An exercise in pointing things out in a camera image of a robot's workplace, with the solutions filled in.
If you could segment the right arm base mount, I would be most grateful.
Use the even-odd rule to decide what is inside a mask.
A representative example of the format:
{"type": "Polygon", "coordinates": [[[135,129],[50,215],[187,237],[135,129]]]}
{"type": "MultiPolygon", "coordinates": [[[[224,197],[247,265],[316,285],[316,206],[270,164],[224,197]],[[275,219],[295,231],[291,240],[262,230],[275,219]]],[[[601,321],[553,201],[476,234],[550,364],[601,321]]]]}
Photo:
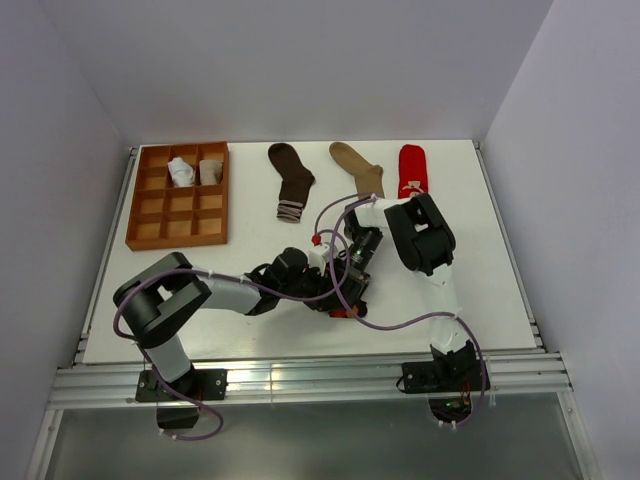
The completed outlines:
{"type": "Polygon", "coordinates": [[[428,400],[437,422],[454,427],[467,420],[474,411],[473,395],[488,392],[489,375],[479,361],[462,365],[444,360],[405,362],[396,388],[403,394],[435,395],[428,400]]]}

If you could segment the white sock with black stripes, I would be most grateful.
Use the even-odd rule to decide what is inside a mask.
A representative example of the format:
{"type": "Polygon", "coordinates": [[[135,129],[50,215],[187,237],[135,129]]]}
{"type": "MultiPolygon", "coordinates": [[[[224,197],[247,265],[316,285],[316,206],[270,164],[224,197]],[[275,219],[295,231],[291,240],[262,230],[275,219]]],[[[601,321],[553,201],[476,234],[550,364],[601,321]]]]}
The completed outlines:
{"type": "Polygon", "coordinates": [[[174,157],[167,167],[174,187],[185,188],[195,184],[195,170],[182,157],[174,157]]]}

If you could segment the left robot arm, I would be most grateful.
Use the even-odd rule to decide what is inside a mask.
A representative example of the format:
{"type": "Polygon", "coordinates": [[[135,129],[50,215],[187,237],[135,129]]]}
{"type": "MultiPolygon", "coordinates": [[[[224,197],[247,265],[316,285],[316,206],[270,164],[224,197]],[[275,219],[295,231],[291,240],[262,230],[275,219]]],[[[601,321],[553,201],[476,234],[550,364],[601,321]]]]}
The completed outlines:
{"type": "Polygon", "coordinates": [[[119,329],[119,320],[114,329],[147,356],[160,376],[159,388],[172,399],[183,399],[193,391],[195,375],[178,332],[198,310],[257,316],[282,299],[328,310],[336,298],[335,285],[293,247],[237,277],[198,269],[184,254],[173,252],[116,290],[117,318],[131,333],[119,329]]]}

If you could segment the beige and red reindeer sock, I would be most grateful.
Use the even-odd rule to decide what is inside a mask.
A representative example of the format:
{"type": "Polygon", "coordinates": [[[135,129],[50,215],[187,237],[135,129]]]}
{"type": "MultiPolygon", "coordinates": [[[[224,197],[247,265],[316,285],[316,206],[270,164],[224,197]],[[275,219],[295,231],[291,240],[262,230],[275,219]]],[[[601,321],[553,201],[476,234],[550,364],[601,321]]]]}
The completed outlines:
{"type": "Polygon", "coordinates": [[[203,159],[199,162],[200,184],[219,185],[223,176],[224,163],[216,159],[203,159]]]}

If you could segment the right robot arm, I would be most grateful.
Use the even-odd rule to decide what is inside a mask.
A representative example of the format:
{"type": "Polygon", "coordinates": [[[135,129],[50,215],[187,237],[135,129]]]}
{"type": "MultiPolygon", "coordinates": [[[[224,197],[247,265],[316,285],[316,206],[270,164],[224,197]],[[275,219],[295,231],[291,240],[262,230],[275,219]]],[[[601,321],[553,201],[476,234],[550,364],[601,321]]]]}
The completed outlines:
{"type": "Polygon", "coordinates": [[[433,378],[438,387],[457,388],[476,368],[481,378],[481,389],[489,385],[482,349],[473,332],[459,317],[458,301],[451,286],[454,234],[432,197],[419,194],[409,199],[385,200],[376,195],[348,205],[335,226],[345,226],[345,234],[355,248],[346,256],[352,267],[364,268],[369,254],[376,250],[381,231],[390,232],[396,252],[403,265],[420,276],[429,299],[437,298],[446,307],[444,311],[428,312],[396,325],[376,325],[353,310],[343,295],[336,279],[335,261],[328,263],[334,293],[347,313],[367,328],[376,331],[396,331],[429,320],[433,378]]]}

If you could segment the black orange argyle sock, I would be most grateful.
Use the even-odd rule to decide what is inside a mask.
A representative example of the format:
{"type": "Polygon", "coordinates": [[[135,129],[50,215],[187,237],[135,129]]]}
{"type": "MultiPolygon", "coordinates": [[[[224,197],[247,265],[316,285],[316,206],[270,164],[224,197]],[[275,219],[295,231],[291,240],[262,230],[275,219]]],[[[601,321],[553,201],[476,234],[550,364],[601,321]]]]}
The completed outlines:
{"type": "Polygon", "coordinates": [[[367,303],[363,300],[358,300],[351,306],[352,312],[349,312],[344,307],[335,308],[329,311],[328,315],[331,318],[355,318],[359,316],[364,318],[368,313],[367,303]]]}

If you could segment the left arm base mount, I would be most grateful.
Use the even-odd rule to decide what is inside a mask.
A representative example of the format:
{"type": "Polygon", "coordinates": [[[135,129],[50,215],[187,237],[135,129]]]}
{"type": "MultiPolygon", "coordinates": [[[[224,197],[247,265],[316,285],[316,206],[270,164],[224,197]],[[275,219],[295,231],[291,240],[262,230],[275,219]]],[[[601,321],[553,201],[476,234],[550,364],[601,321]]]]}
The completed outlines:
{"type": "MultiPolygon", "coordinates": [[[[192,368],[183,377],[169,386],[191,400],[220,401],[225,399],[227,371],[225,369],[192,368]]],[[[135,401],[137,403],[166,403],[181,401],[182,398],[171,393],[152,370],[143,370],[138,379],[135,401]]],[[[156,421],[159,428],[170,431],[192,429],[200,418],[201,408],[157,407],[156,421]]]]}

